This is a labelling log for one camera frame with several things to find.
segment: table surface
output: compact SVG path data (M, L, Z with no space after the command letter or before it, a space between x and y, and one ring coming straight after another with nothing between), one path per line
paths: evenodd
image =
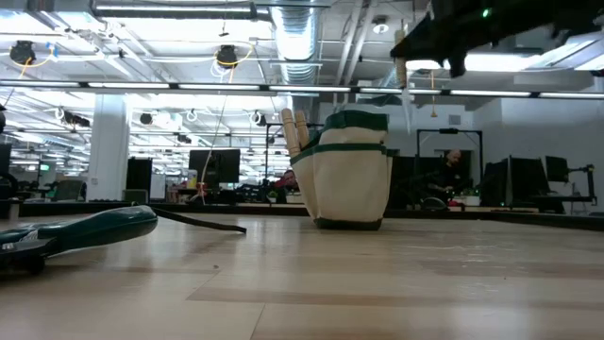
M160 219L144 237L49 259L39 277L2 278L2 337L604 338L604 233L409 219L327 231L308 217L192 216L248 233Z

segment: ceiling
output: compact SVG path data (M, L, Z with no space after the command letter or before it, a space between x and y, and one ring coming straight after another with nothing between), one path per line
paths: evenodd
M364 37L361 50L361 61L354 65L351 82L371 81L374 86L393 69L389 58L394 46L394 32L401 27L401 21L413 27L414 21L425 15L421 9L427 1L366 1L374 4L373 21L383 16L389 29L377 34L374 25ZM208 2L112 2L118 5L154 6L192 6ZM228 2L213 6L233 5ZM343 55L347 33L353 35L353 42L361 37L362 27L369 8L364 6L357 27L350 27L352 13L357 1L330 1L319 11L319 28L317 50L310 61L316 65L315 83L333 85L337 79L338 66ZM74 16L68 12L53 22L45 14L26 13L12 9L0 10L0 76L3 79L22 78L30 80L100 80L100 81L158 81L158 82L233 82L254 84L278 84L282 82L281 67L275 40L275 28L271 22L258 20L213 20L186 19L177 15L163 18L126 17L111 15L93 17L95 11L89 11L90 17ZM234 14L225 11L225 17ZM8 56L9 50L17 40L28 40L35 43L36 60L33 67L23 68L15 64ZM532 50L552 48L552 42L542 29L514 37L514 43L508 50L499 47L494 54L504 52L508 55L511 49L522 45ZM221 45L236 46L241 61L230 72L216 67L214 54ZM477 53L485 53L480 48ZM353 66L349 55L348 67ZM524 64L529 66L531 55L521 56ZM513 72L520 71L508 59L491 62L490 65L478 65L477 71L470 71L465 76L450 79L444 69L426 71L411 67L410 83L419 88L458 88L458 89L492 89L492 90L548 90L576 91L592 84L588 72L560 70L559 72ZM489 68L506 72L489 72ZM0 88L0 103L10 100L5 115L8 126L14 128L65 129L61 123L63 111L80 115L93 124L94 93L39 92L28 89ZM437 98L437 104L465 105L467 110L474 110L483 105L486 99L443 97ZM128 106L133 114L133 134L130 138L130 153L137 157L154 157L156 170L166 173L177 173L175 164L184 164L186 168L190 147L240 147L244 154L242 174L250 177L262 175L264 171L263 134L266 127L259 127L253 121L256 113L265 116L266 120L278 122L276 112L292 106L289 96L236 96L219 94L151 94L130 93L126 95ZM415 98L415 104L422 106L431 103L429 96ZM157 123L143 125L140 117L150 113L157 117ZM193 137L191 144L183 144L175 136L150 134L149 131L178 129L187 132L207 132L209 136ZM231 133L231 137L211 135ZM277 133L273 127L271 133ZM46 157L44 154L61 155L61 171L70 175L86 172L90 150L90 133L12 133L5 134L7 141L14 143L15 160L44 159L55 160L59 157ZM271 146L269 173L275 176L287 168L285 143L278 138Z

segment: computer monitor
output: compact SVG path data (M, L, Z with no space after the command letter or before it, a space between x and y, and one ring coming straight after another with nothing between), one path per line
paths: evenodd
M413 172L415 167L414 157L393 157L393 169L390 180L389 209L406 209L415 201Z
M482 206L504 206L508 188L508 159L496 163L487 163L479 188L480 204Z
M514 200L524 200L530 196L549 193L549 183L540 159L510 158L510 162Z
M545 156L545 168L547 169L547 180L557 182L568 182L568 162L561 157Z
M198 181L210 154L209 150L192 150L189 153L189 169L197 170ZM206 183L239 183L240 149L212 150L206 168Z

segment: white column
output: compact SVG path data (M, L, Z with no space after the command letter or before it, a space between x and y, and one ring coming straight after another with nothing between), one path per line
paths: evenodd
M124 95L96 95L87 200L122 199L126 188L130 119Z

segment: hanging cable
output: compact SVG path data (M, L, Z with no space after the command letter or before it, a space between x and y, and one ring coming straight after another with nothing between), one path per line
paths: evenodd
M432 80L431 89L434 90L434 71L430 72L430 78ZM435 95L432 96L432 114L430 116L432 118L438 117L438 114L436 114L436 96Z
M50 53L48 54L48 57L46 57L46 59L45 59L43 62L41 62L41 63L39 63L39 64L35 64L35 65L27 65L27 64L28 64L28 63L31 61L31 58L29 58L29 59L28 59L28 60L25 62L25 65L22 65L22 64L20 64L20 63L18 63L18 62L15 62L14 60L12 60L12 63L13 63L13 64L15 64L15 65L17 65L17 66L19 66L19 67L24 67L24 66L25 66L25 68L34 68L34 67L40 67L40 66L44 65L46 62L48 62L48 61L49 61L49 60L50 60L50 59L53 57L53 54L54 54L54 53L55 53L55 49L51 47L51 48L50 48Z
M25 71L27 70L27 67L29 66L30 61L31 61L31 57L27 58L25 65L18 64L19 66L23 67L23 70L21 70L21 74L19 75L19 77L17 79L21 79L23 77L23 75L25 74ZM7 101L4 103L4 107L6 107L8 105L8 102L10 101L10 98L12 97L12 94L14 92L15 92L15 88L13 87L12 90L10 90L10 93L8 94L8 98L7 98Z
M233 68L231 74L230 74L230 79L229 79L229 83L233 80L233 76L235 75L235 69ZM211 139L211 145L210 145L210 152L208 152L208 156L206 157L206 163L204 164L204 169L201 172L201 180L200 180L200 185L201 185L201 201L203 202L204 206L206 205L206 198L204 196L204 180L206 178L206 170L208 169L208 163L210 162L210 158L211 158L211 151L214 149L214 145L216 144L216 138L218 137L218 129L220 129L220 124L222 123L223 120L223 115L225 114L225 109L227 108L227 99L228 99L228 95L225 95L225 101L223 102L223 108L220 111L220 116L218 117L218 120L216 121L216 127L214 128L214 136Z

